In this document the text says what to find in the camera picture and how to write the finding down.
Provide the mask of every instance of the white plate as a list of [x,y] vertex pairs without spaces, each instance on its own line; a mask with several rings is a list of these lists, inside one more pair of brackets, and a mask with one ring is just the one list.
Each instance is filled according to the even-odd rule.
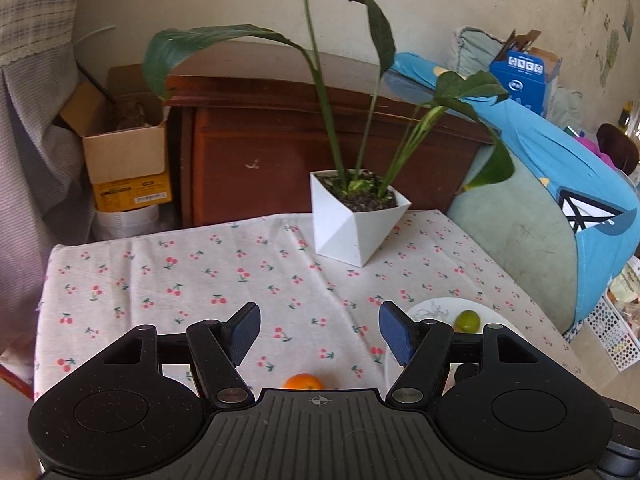
[[[484,306],[483,304],[476,303],[471,300],[464,300],[463,298],[435,298],[434,300],[423,301],[417,305],[412,306],[406,314],[414,321],[421,321],[423,319],[437,319],[444,323],[453,326],[453,322],[463,310],[473,310],[480,316],[480,331],[482,333],[482,327],[487,323],[500,323],[513,330],[521,338],[526,339],[516,327],[514,327],[509,321],[507,321],[501,314],[498,314],[495,310]],[[396,382],[396,379],[402,373],[403,368],[398,364],[396,358],[391,353],[389,346],[386,347],[385,359],[385,384],[386,389],[389,390]],[[453,373],[456,371],[457,365],[451,365],[451,371],[447,379],[446,390],[453,384]]]

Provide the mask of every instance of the yellow box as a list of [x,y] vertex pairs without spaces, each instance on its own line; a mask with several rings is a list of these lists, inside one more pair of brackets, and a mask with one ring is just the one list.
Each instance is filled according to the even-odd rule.
[[171,202],[169,172],[94,184],[98,211],[115,213]]

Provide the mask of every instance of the white geometric planter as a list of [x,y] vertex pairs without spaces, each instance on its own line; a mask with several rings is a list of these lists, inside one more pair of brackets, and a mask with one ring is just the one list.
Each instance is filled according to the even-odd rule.
[[332,176],[335,173],[335,170],[329,170],[310,174],[316,254],[364,267],[411,202],[390,187],[396,195],[398,206],[382,211],[354,213],[316,178],[316,175]]

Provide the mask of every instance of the table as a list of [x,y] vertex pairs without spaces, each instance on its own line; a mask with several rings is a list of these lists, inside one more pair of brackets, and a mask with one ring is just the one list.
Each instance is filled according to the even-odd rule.
[[[255,301],[262,329],[239,372],[258,393],[290,376],[327,388],[378,388],[386,345],[383,300],[407,309],[457,296],[500,311],[528,340],[583,378],[574,352],[540,308],[437,210],[408,212],[362,269],[316,256],[311,215],[57,247],[50,258],[36,341],[36,396],[139,324],[183,332],[228,319]],[[193,387],[188,367],[163,367]]]

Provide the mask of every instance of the floor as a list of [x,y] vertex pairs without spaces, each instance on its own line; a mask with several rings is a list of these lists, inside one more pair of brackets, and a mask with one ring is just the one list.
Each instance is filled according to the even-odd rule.
[[[27,384],[33,384],[33,344],[5,351],[0,365]],[[40,473],[38,457],[27,432],[33,402],[0,379],[0,478],[34,480]]]
[[585,380],[589,386],[640,410],[640,363],[619,372],[588,325],[580,330],[571,347],[589,375]]

